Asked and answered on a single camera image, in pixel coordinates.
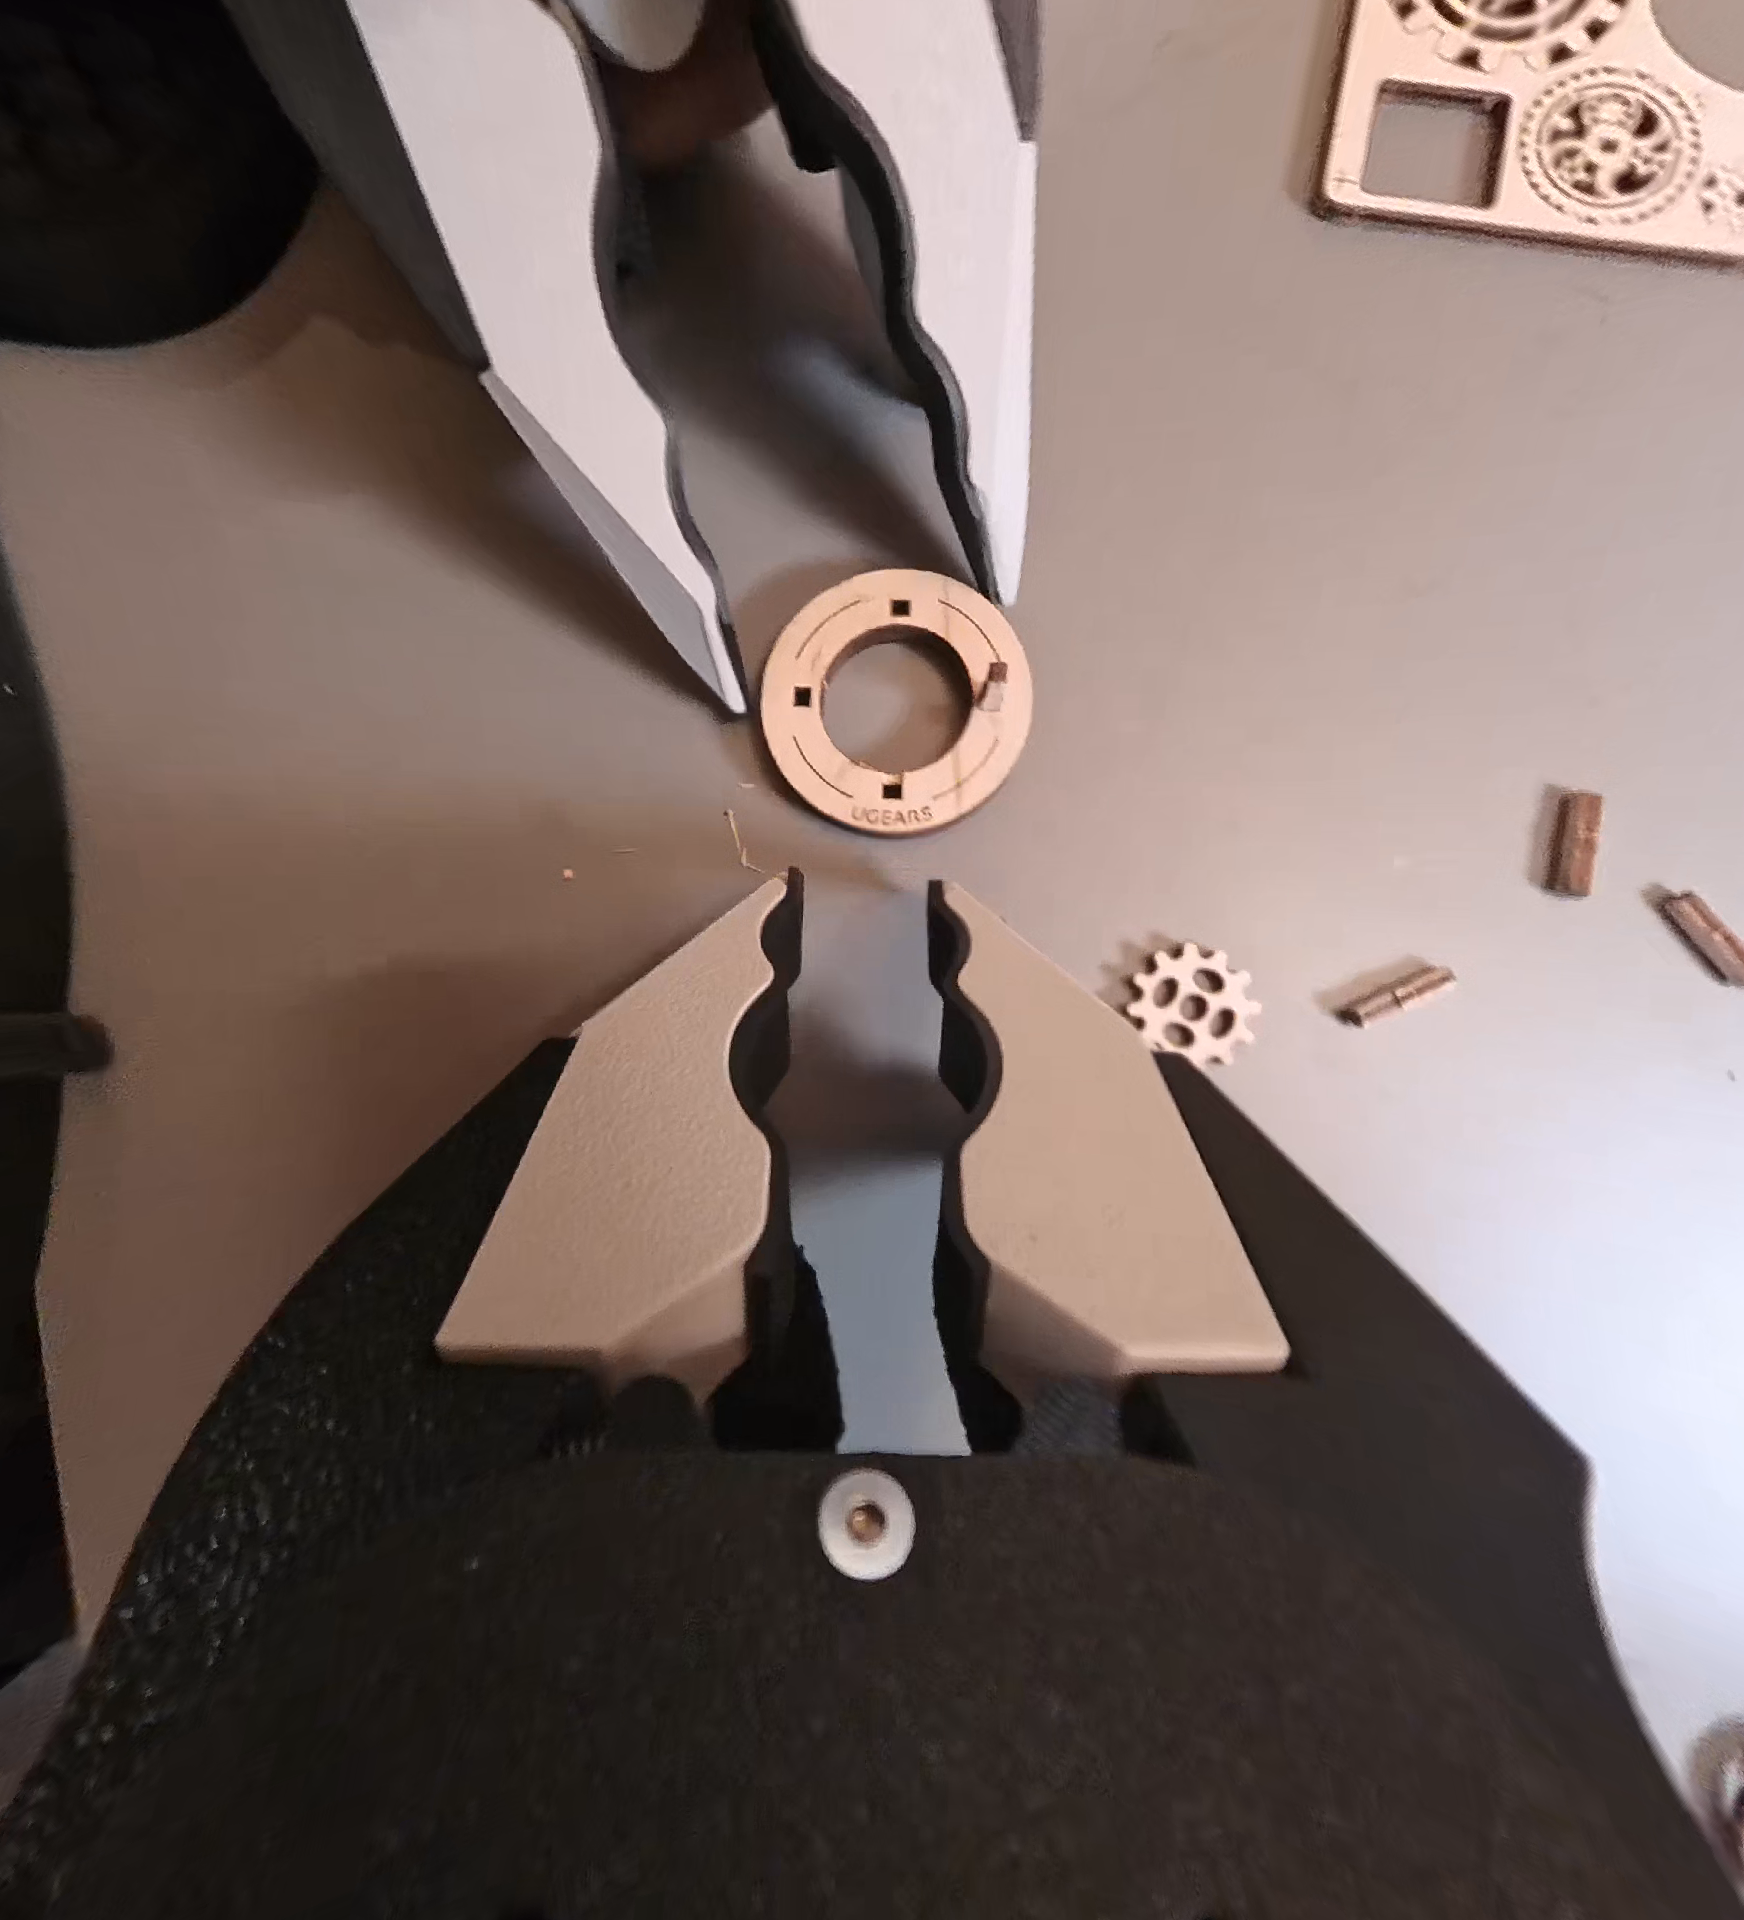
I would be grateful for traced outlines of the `person's left hand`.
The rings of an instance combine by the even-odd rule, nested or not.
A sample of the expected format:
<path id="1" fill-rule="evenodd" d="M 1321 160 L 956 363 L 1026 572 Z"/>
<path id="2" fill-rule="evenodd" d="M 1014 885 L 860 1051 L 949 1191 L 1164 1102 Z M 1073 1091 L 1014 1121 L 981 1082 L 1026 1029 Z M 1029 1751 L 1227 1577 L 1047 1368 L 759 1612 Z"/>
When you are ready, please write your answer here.
<path id="1" fill-rule="evenodd" d="M 658 70 L 610 59 L 600 85 L 630 163 L 645 174 L 681 169 L 772 110 L 757 5 L 706 2 L 679 59 Z"/>

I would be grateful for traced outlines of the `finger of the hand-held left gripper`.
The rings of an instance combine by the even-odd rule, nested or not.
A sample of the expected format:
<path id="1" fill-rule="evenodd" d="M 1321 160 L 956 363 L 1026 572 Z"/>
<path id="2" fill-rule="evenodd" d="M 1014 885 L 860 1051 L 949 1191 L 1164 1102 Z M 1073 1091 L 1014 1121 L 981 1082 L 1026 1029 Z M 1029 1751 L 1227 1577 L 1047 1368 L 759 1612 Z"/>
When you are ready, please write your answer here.
<path id="1" fill-rule="evenodd" d="M 535 2 L 348 10 L 467 302 L 485 390 L 717 708 L 749 713 L 668 413 L 620 346 L 619 150 L 580 18 Z"/>
<path id="2" fill-rule="evenodd" d="M 800 168 L 847 225 L 977 585 L 1018 600 L 1032 471 L 1042 5 L 757 3 Z"/>

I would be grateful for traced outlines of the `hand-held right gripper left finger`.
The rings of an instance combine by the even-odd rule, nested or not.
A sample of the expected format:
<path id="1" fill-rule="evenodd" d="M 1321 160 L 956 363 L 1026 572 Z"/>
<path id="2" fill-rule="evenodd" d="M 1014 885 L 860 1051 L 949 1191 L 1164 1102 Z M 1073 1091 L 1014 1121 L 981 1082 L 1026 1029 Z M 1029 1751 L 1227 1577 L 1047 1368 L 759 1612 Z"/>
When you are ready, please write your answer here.
<path id="1" fill-rule="evenodd" d="M 443 1361 L 555 1365 L 708 1399 L 751 1350 L 772 1148 L 735 1043 L 780 984 L 805 883 L 769 875 L 584 1019 L 435 1335 Z"/>

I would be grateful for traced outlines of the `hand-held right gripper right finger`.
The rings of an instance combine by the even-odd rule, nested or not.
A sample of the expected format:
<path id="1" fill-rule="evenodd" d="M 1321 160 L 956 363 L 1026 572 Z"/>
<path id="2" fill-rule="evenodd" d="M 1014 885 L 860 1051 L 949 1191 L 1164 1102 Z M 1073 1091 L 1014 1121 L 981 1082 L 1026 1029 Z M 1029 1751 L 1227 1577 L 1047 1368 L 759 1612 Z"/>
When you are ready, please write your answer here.
<path id="1" fill-rule="evenodd" d="M 1291 1337 L 1131 1026 L 943 877 L 931 977 L 958 1112 L 933 1253 L 956 1401 L 1283 1371 Z"/>

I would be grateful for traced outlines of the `small wooden gear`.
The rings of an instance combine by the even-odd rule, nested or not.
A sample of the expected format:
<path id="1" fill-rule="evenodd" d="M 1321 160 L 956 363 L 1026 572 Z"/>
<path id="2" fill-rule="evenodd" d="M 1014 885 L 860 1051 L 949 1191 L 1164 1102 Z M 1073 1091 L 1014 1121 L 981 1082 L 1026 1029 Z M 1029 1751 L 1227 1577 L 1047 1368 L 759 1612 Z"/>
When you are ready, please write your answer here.
<path id="1" fill-rule="evenodd" d="M 1257 1039 L 1263 1005 L 1250 971 L 1227 952 L 1173 941 L 1145 956 L 1129 975 L 1122 1013 L 1157 1053 L 1212 1071 L 1237 1062 Z"/>

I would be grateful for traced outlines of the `black mesh chair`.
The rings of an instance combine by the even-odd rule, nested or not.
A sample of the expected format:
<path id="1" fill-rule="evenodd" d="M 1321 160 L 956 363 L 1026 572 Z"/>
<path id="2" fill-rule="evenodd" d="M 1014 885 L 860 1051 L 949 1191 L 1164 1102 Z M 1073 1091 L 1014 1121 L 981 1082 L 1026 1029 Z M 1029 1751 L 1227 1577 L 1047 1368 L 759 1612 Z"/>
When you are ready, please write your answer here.
<path id="1" fill-rule="evenodd" d="M 276 269 L 318 163 L 225 3 L 0 2 L 0 340 L 138 348 Z"/>

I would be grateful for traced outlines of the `large wooden puzzle sheet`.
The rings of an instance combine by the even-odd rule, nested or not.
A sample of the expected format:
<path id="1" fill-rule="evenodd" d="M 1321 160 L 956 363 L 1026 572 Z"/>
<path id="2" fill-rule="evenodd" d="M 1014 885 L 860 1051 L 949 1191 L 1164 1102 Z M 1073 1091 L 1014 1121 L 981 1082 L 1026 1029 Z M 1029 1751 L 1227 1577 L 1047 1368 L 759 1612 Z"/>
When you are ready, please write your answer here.
<path id="1" fill-rule="evenodd" d="M 1382 107 L 1491 135 L 1460 200 L 1368 179 Z M 1744 87 L 1648 2 L 1347 5 L 1316 169 L 1323 217 L 1744 269 Z"/>

